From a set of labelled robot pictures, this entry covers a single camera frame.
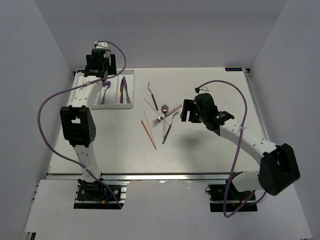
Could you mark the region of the iridescent rainbow spoon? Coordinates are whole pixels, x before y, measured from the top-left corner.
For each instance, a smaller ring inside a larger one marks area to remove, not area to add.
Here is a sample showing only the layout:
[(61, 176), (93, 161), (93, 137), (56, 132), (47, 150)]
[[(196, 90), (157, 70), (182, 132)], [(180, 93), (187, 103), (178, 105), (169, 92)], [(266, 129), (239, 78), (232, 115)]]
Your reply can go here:
[(111, 86), (111, 82), (109, 80), (107, 80), (103, 85), (104, 90), (103, 90), (103, 94), (102, 94), (102, 98), (101, 98), (101, 104), (102, 105), (105, 104), (106, 91), (110, 88), (110, 86)]

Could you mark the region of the black handled fork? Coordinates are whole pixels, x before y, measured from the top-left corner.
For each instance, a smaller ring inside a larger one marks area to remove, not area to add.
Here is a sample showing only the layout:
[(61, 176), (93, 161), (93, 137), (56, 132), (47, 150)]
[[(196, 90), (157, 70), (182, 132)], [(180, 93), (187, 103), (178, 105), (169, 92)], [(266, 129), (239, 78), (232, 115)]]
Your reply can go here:
[(171, 122), (170, 122), (169, 127), (168, 127), (168, 129), (167, 129), (167, 131), (166, 131), (166, 133), (165, 133), (165, 136), (163, 137), (163, 140), (162, 140), (162, 144), (163, 144), (163, 145), (165, 144), (166, 139), (167, 139), (167, 137), (168, 137), (168, 135), (169, 135), (169, 132), (170, 132), (170, 130), (171, 130), (171, 128), (172, 128), (172, 124), (173, 124), (173, 121), (174, 121), (174, 117), (175, 117), (176, 115), (178, 115), (178, 114), (179, 114), (179, 111), (175, 112), (175, 113), (172, 115), (172, 117), (171, 117)]
[(151, 95), (151, 98), (152, 98), (152, 101), (153, 101), (153, 104), (154, 104), (154, 107), (155, 107), (156, 111), (158, 111), (159, 108), (158, 108), (158, 105), (157, 105), (155, 96), (154, 96), (152, 90), (150, 89), (150, 81), (149, 81), (148, 84), (147, 84), (147, 90), (149, 91), (149, 93), (150, 93), (150, 95)]

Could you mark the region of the pink handled spoon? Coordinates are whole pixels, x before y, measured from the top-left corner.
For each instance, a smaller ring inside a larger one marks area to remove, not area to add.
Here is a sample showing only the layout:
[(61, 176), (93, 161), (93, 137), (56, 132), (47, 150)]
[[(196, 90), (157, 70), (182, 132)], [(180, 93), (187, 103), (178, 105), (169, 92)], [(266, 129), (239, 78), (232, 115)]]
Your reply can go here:
[[(166, 105), (166, 104), (162, 105), (161, 111), (162, 111), (163, 115), (166, 116), (167, 112), (169, 111), (168, 105)], [(162, 137), (164, 138), (166, 135), (166, 126), (167, 126), (165, 117), (163, 118), (162, 122), (163, 122), (162, 123)]]

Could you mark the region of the ornate silver knife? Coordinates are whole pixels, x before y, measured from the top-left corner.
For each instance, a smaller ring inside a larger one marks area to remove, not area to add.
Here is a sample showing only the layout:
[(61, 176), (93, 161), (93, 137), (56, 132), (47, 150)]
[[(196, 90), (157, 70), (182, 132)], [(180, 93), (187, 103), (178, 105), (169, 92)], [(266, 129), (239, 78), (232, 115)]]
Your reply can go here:
[(131, 99), (130, 99), (129, 92), (128, 92), (128, 85), (127, 85), (126, 77), (124, 76), (122, 80), (123, 80), (123, 87), (124, 87), (125, 94), (126, 94), (126, 103), (131, 104)]

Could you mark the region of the pink handled fork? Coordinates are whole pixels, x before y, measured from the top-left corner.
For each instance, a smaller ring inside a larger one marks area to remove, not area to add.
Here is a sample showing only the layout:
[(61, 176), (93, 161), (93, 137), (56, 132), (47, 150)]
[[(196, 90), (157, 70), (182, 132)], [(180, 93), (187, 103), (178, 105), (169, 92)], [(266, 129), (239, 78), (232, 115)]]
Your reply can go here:
[(173, 108), (173, 109), (171, 109), (169, 112), (167, 112), (167, 113), (166, 113), (166, 116), (161, 115), (160, 117), (154, 119), (154, 120), (152, 121), (152, 124), (153, 124), (154, 126), (158, 125), (164, 118), (172, 115), (173, 113), (175, 113), (176, 111), (178, 111), (181, 107), (182, 107), (182, 104), (176, 106), (175, 108)]

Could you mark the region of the iridescent rainbow knife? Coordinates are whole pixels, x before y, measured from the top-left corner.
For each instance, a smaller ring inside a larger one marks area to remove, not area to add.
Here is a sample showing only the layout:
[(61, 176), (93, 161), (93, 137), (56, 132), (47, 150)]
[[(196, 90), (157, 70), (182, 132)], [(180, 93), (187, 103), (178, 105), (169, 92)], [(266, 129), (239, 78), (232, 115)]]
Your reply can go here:
[(124, 101), (124, 90), (125, 90), (125, 86), (126, 86), (126, 78), (123, 77), (120, 83), (120, 103), (122, 104)]

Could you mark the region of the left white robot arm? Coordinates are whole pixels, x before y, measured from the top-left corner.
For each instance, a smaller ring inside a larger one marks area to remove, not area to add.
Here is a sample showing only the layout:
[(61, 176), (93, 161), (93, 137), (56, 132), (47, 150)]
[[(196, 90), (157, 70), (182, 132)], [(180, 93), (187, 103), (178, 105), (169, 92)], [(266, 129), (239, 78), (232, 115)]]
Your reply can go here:
[(93, 183), (101, 178), (97, 165), (93, 141), (96, 138), (96, 125), (91, 108), (104, 86), (108, 70), (115, 74), (112, 66), (114, 55), (108, 48), (96, 47), (86, 56), (83, 86), (76, 90), (74, 99), (68, 106), (60, 109), (60, 119), (64, 139), (69, 142), (80, 164), (82, 177), (80, 183)]

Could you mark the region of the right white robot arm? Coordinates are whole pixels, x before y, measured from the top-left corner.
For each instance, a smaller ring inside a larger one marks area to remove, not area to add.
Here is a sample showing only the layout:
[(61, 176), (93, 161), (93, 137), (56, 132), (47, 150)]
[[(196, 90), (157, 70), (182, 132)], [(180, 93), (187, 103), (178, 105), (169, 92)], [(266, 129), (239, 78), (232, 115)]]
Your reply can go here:
[(208, 130), (239, 145), (259, 164), (258, 171), (232, 177), (225, 192), (233, 200), (238, 199), (245, 191), (260, 190), (276, 196), (301, 177), (290, 145), (278, 145), (244, 129), (233, 115), (218, 110), (209, 93), (185, 99), (180, 118), (183, 122), (203, 123)]

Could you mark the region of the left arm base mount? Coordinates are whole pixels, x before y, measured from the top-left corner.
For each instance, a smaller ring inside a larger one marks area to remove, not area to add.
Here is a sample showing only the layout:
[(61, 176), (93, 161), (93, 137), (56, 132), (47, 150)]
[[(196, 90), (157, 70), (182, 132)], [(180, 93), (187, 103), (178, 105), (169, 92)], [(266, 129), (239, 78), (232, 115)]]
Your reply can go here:
[(109, 188), (94, 181), (77, 180), (73, 208), (78, 210), (120, 210), (126, 198), (126, 186), (111, 184)]

